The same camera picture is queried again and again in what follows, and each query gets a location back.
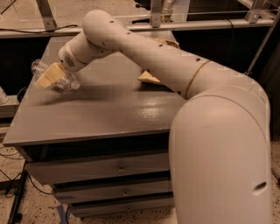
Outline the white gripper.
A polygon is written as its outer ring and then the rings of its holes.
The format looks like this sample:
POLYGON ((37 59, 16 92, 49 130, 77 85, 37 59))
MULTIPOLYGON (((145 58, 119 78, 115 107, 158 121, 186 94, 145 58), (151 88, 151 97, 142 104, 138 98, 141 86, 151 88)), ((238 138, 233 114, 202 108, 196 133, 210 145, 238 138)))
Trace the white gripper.
POLYGON ((78 61, 72 53, 70 43, 66 42, 59 50, 60 63, 52 63, 50 66, 39 64, 35 70, 36 84, 40 88, 48 88, 52 84, 64 78, 67 71, 78 72, 85 65, 78 61))

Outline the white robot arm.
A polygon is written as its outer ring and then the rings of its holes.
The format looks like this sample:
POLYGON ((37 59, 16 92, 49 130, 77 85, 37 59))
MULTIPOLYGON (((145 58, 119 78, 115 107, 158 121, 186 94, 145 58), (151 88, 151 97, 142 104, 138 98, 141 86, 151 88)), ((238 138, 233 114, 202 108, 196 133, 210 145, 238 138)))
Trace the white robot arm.
POLYGON ((82 31, 59 50, 59 62, 31 65, 48 88, 113 52, 159 79, 185 104, 169 135, 178 224, 273 224, 270 102, 245 74, 129 31, 91 10, 82 31))

